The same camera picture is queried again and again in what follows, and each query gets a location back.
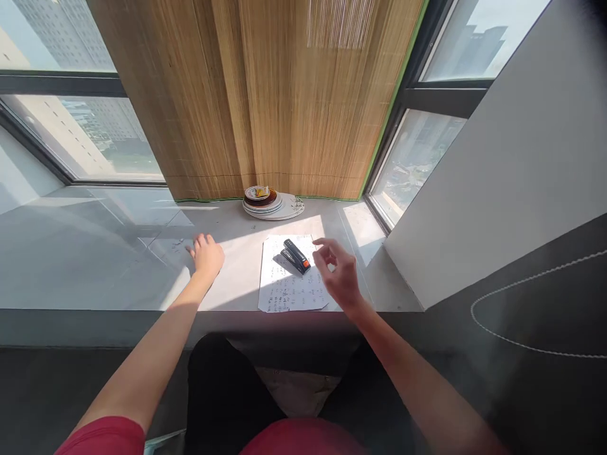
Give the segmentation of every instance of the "black stapler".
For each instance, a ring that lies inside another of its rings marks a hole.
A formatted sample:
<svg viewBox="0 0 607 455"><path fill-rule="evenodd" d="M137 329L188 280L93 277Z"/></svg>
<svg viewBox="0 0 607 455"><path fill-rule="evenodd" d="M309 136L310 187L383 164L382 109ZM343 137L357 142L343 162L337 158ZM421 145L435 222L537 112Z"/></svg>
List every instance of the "black stapler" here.
<svg viewBox="0 0 607 455"><path fill-rule="evenodd" d="M310 262L304 256L304 254L295 246L291 239L287 239L284 242L285 249L280 252L287 261L295 266L297 270L304 275L310 270Z"/></svg>

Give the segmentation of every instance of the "window frame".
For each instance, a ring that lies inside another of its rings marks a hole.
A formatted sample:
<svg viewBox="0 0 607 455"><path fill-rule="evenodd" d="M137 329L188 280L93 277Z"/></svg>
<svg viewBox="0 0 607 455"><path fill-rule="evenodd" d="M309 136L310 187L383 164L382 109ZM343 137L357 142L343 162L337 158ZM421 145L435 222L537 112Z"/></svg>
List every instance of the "window frame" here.
<svg viewBox="0 0 607 455"><path fill-rule="evenodd" d="M363 198L386 235L394 226L383 209L375 202L371 191L388 159L407 109L468 120L494 81L494 79L466 79L420 82L421 75L429 64L456 6L457 0L429 0L363 189Z"/></svg>
<svg viewBox="0 0 607 455"><path fill-rule="evenodd" d="M128 98L120 77L108 71L0 70L0 95ZM0 99L0 126L64 185L166 187L165 181L77 178Z"/></svg>

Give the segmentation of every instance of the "person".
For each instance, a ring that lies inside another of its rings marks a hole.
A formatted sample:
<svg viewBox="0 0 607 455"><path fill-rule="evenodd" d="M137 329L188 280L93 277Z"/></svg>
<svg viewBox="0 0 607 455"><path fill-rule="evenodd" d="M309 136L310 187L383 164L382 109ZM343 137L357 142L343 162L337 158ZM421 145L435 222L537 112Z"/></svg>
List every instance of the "person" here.
<svg viewBox="0 0 607 455"><path fill-rule="evenodd" d="M332 239L314 244L321 246L314 263L327 291L365 339L341 382L318 418L287 419L247 358L223 336L204 336L188 364L185 452L412 453L412 419L435 452L507 453L468 402L364 300L355 257ZM190 282L101 389L57 455L143 453L200 302L224 262L210 234L195 237L188 251L195 263Z"/></svg>

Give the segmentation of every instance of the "stack of plates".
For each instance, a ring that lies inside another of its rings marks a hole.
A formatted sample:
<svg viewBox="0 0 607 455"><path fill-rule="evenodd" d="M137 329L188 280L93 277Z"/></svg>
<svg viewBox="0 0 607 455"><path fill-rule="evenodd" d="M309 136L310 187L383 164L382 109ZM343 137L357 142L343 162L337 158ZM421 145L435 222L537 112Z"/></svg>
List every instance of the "stack of plates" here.
<svg viewBox="0 0 607 455"><path fill-rule="evenodd" d="M269 194L257 197L256 188L247 188L242 201L245 212L255 218L278 221L296 217L304 211L303 201L296 196L278 193L270 188Z"/></svg>

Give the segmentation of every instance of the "white wall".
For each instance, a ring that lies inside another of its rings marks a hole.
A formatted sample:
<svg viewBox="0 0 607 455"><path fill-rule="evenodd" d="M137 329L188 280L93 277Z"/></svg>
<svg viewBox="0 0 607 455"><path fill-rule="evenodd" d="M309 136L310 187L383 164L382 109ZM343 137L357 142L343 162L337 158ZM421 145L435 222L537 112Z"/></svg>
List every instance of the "white wall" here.
<svg viewBox="0 0 607 455"><path fill-rule="evenodd" d="M385 245L424 308L607 212L607 68L553 0Z"/></svg>
<svg viewBox="0 0 607 455"><path fill-rule="evenodd" d="M0 126L0 215L63 184Z"/></svg>

